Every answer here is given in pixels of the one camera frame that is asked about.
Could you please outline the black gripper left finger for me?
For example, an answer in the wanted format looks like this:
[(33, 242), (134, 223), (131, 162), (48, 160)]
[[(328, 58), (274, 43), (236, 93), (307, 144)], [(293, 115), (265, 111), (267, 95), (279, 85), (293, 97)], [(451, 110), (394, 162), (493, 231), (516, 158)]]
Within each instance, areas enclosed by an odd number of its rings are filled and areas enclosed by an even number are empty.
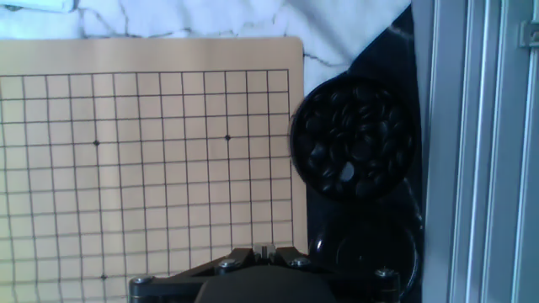
[(158, 278), (139, 275), (128, 285), (129, 303), (194, 302), (205, 282), (217, 276), (260, 265), (264, 246), (234, 248), (228, 255), (180, 274)]

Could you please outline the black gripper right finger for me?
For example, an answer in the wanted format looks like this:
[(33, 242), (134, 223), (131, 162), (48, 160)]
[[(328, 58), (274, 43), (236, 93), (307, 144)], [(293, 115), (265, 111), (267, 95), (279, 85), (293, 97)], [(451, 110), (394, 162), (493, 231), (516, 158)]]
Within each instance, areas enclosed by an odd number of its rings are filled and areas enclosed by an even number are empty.
[(264, 264), (320, 278), (337, 302), (400, 301), (400, 276), (389, 268), (377, 269), (370, 274), (346, 273), (312, 260), (295, 247), (276, 247), (272, 244), (264, 244)]

